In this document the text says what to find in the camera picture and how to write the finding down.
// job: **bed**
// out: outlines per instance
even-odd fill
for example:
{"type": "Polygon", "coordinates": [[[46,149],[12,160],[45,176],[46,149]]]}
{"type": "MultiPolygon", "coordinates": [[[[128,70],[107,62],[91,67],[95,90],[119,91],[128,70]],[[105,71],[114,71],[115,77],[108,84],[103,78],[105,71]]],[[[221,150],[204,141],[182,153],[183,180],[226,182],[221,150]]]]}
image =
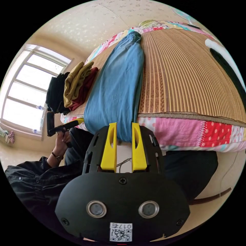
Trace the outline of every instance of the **bed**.
{"type": "MultiPolygon", "coordinates": [[[[246,149],[243,99],[206,45],[209,40],[224,49],[209,33],[186,23],[148,20],[102,43],[86,63],[93,61],[100,74],[118,42],[132,31],[142,35],[145,55],[136,121],[154,132],[161,149],[246,149]]],[[[89,96],[75,111],[62,114],[61,122],[84,117],[89,96]]],[[[84,120],[78,128],[87,130],[84,120]]]]}

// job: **hand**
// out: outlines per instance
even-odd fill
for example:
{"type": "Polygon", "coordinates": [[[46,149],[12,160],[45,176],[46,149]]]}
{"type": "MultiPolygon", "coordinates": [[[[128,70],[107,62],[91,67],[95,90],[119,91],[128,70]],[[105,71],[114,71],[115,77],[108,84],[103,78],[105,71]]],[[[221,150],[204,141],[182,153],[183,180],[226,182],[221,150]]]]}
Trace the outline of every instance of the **hand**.
{"type": "Polygon", "coordinates": [[[70,142],[70,132],[69,131],[66,131],[65,133],[63,133],[62,131],[57,132],[56,146],[53,150],[53,153],[56,156],[63,156],[67,150],[68,142],[70,142]]]}

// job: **camera lens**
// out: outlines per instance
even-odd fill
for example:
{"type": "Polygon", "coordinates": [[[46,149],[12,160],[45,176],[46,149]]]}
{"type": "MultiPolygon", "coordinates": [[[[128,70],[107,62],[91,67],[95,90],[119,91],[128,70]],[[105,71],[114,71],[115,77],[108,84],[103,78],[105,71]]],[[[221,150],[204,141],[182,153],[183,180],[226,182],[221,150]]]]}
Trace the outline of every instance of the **camera lens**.
{"type": "Polygon", "coordinates": [[[90,211],[94,215],[101,215],[103,213],[103,208],[99,203],[94,203],[91,205],[90,211]]]}
{"type": "Polygon", "coordinates": [[[87,213],[93,218],[102,218],[107,213],[106,206],[100,201],[91,201],[86,206],[87,213]]]}
{"type": "Polygon", "coordinates": [[[159,205],[154,201],[146,201],[138,209],[139,214],[145,218],[150,219],[155,217],[159,212],[159,205]]]}

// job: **bamboo mat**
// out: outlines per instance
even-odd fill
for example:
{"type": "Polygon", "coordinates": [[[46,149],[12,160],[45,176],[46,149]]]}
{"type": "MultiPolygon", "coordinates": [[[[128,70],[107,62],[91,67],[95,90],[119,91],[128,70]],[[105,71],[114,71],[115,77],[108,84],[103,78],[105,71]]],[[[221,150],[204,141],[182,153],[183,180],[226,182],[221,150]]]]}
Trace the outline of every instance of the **bamboo mat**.
{"type": "MultiPolygon", "coordinates": [[[[179,29],[142,34],[145,64],[138,117],[198,119],[246,126],[242,100],[205,46],[207,38],[179,29]]],[[[95,57],[94,66],[102,68],[116,45],[95,57]]],[[[68,116],[83,115],[86,102],[68,116]]]]}

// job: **window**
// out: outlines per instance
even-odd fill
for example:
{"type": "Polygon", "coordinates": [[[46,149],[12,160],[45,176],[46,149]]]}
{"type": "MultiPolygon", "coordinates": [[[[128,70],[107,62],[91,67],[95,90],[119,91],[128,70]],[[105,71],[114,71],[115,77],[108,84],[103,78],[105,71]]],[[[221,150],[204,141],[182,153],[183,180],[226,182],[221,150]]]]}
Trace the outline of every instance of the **window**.
{"type": "Polygon", "coordinates": [[[52,77],[63,73],[70,62],[49,49],[26,45],[0,91],[0,124],[41,136],[49,83],[52,77]]]}

